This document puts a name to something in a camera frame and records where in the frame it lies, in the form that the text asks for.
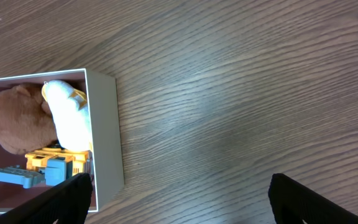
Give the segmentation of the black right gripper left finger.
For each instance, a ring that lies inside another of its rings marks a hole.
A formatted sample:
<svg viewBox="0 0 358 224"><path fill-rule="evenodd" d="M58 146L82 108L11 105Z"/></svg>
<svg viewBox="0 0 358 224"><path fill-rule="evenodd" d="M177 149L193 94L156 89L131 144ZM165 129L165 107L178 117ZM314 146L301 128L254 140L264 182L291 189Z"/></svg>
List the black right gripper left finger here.
<svg viewBox="0 0 358 224"><path fill-rule="evenodd" d="M0 224L84 224L92 193L90 175L79 173L0 215Z"/></svg>

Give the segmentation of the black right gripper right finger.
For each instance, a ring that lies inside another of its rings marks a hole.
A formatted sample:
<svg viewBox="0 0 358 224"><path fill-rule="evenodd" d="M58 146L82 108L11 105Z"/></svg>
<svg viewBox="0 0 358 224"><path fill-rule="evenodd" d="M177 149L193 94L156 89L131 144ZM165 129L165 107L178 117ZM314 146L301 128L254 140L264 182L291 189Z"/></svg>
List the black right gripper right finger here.
<svg viewBox="0 0 358 224"><path fill-rule="evenodd" d="M358 216L285 174L272 176L268 197L278 224L358 223Z"/></svg>

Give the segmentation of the yellow toy truck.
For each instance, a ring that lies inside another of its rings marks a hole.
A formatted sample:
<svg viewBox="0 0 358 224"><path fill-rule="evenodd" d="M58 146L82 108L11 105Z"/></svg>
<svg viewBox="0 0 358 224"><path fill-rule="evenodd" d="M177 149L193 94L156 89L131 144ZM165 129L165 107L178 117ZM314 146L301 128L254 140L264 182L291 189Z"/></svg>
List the yellow toy truck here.
<svg viewBox="0 0 358 224"><path fill-rule="evenodd" d="M29 152L25 158L25 167L0 168L0 182L30 189L37 185L56 186L79 173L93 173L91 151L70 151L56 145Z"/></svg>

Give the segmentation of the white plush duck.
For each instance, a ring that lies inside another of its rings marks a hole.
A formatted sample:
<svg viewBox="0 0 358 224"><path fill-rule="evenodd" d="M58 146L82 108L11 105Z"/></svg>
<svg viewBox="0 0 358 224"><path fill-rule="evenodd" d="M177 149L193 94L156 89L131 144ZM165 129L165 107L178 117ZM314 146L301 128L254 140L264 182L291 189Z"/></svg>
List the white plush duck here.
<svg viewBox="0 0 358 224"><path fill-rule="evenodd" d="M60 145L69 151L93 150L87 95L63 80L50 80L42 87Z"/></svg>

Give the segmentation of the brown plush toy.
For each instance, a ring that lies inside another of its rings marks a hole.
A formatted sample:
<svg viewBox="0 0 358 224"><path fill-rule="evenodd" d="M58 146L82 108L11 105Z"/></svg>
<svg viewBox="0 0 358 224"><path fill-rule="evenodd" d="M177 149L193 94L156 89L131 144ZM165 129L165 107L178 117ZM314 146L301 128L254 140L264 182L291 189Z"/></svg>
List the brown plush toy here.
<svg viewBox="0 0 358 224"><path fill-rule="evenodd" d="M0 145L11 154L26 154L58 139L42 86L22 83L0 91Z"/></svg>

